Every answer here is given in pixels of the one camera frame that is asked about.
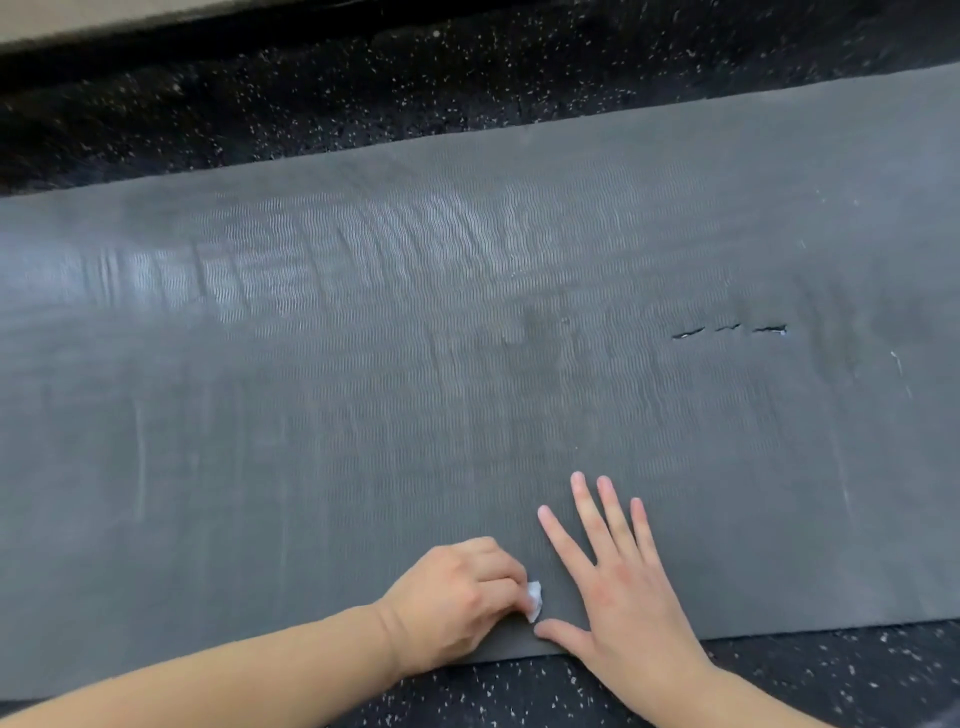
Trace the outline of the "grey textured exercise mat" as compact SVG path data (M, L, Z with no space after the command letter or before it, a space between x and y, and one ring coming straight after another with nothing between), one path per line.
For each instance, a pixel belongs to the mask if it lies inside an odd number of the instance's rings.
M960 618L960 63L0 199L0 700L642 499L704 640Z

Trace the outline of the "person's right hand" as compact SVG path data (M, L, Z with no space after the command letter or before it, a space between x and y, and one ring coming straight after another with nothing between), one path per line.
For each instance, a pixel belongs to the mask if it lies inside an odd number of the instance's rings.
M642 714L666 679L711 661L694 636L664 566L644 564L633 525L612 480L601 476L593 497L619 555L597 566L547 507L538 520L574 581L593 636L593 655L576 657L630 710Z

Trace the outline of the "person's right forearm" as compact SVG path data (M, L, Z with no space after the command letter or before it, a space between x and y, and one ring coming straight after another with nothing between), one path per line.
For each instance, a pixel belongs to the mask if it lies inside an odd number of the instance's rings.
M655 728L835 728L709 662L666 679L642 717Z

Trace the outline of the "person's left hand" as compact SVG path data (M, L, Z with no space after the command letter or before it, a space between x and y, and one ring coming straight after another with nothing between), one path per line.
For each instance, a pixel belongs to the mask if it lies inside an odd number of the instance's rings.
M531 615L524 566L492 537L431 548L375 602L400 678L472 653L504 618Z

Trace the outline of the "person's left forearm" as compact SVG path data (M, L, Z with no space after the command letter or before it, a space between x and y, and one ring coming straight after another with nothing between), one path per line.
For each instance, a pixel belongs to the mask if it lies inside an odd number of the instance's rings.
M0 728L326 728L413 674L409 647L380 600L73 690Z

